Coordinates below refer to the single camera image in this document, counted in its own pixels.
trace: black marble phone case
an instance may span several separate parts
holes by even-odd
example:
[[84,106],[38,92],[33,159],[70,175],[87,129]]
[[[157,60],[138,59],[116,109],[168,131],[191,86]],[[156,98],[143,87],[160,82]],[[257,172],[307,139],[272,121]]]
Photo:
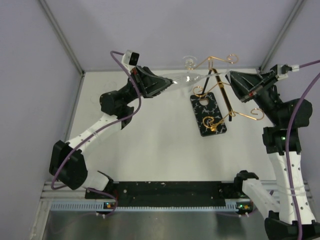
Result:
[[223,118],[219,110],[215,95],[212,92],[209,92],[206,95],[206,98],[208,100],[208,104],[202,105],[200,103],[200,99],[198,96],[196,95],[190,96],[193,112],[200,130],[201,136],[206,137],[206,136],[225,133],[227,131],[227,127],[225,123],[219,124],[217,126],[216,131],[211,131],[209,128],[203,125],[202,121],[204,117],[207,117],[207,116],[214,117],[214,123],[218,123]]

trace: cable connector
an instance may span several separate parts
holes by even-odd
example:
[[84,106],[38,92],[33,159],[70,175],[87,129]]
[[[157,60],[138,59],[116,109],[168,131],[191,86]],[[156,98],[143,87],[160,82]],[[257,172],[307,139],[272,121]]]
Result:
[[292,72],[298,72],[300,70],[300,66],[299,65],[291,65],[290,66],[292,68]]

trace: gray floor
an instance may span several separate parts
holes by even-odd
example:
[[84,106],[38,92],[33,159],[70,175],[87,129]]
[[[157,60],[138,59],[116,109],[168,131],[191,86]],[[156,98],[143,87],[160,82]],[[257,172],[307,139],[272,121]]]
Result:
[[106,219],[51,212],[42,240],[267,240],[259,212],[247,217],[212,212],[118,212]]

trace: gray wall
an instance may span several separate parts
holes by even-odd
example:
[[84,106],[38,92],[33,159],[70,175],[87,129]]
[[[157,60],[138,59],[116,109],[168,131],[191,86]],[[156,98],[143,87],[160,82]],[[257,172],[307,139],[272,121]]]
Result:
[[[182,58],[237,54],[236,67],[258,67],[294,0],[47,0],[82,67],[118,70],[111,50],[141,54],[156,69]],[[216,66],[226,65],[219,61]]]
[[0,238],[23,240],[80,77],[36,0],[0,6]]
[[[295,20],[288,35],[275,54],[274,64],[305,64],[320,59],[320,1],[308,0]],[[289,78],[279,82],[278,91],[283,100],[300,98],[307,85],[320,72],[320,64],[290,73]],[[301,168],[308,181],[320,217],[320,82],[316,83],[306,99],[312,103],[313,115],[310,125],[299,130],[302,146]]]

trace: curled gold wire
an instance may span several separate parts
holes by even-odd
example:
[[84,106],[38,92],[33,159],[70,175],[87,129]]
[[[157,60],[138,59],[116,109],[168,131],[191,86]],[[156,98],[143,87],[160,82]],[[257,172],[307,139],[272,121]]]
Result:
[[230,86],[229,83],[220,81],[220,82],[218,82],[217,84],[215,84],[212,88],[210,88],[208,91],[206,91],[204,94],[198,94],[198,93],[195,92],[196,89],[200,89],[200,91],[202,91],[202,90],[204,89],[202,86],[195,86],[195,87],[193,88],[193,94],[194,94],[195,96],[197,96],[198,98],[204,98],[212,89],[214,89],[214,88],[215,88],[216,86],[218,86],[218,85],[220,85],[221,88],[222,88],[224,85]]
[[208,69],[212,69],[214,67],[214,60],[219,60],[225,63],[229,63],[229,64],[236,64],[239,61],[239,58],[236,54],[230,54],[226,57],[226,59],[222,59],[216,56],[209,56],[207,57],[205,60],[203,60],[202,62],[200,62],[198,65],[194,66],[194,67],[187,67],[188,70],[194,70],[197,69],[199,66],[201,66],[205,61],[208,61]]
[[252,120],[255,120],[255,121],[259,121],[261,119],[263,119],[265,117],[265,113],[262,111],[262,109],[260,108],[254,108],[250,111],[251,114],[253,115],[258,115],[258,113],[254,112],[254,111],[260,111],[262,113],[262,117],[260,118],[256,118],[256,117],[253,117],[253,116],[249,116],[249,115],[246,115],[244,113],[241,113],[241,112],[237,112],[237,111],[230,111],[227,115],[224,116],[224,118],[222,118],[219,122],[217,123],[214,123],[215,121],[215,118],[213,116],[205,116],[203,119],[202,119],[202,123],[203,125],[210,129],[212,132],[216,132],[217,131],[217,127],[218,125],[224,123],[225,119],[228,117],[228,116],[232,116],[232,117],[235,117],[237,114],[240,115],[240,116],[243,116],[243,117],[246,117],[246,118],[249,118],[249,119],[252,119]]

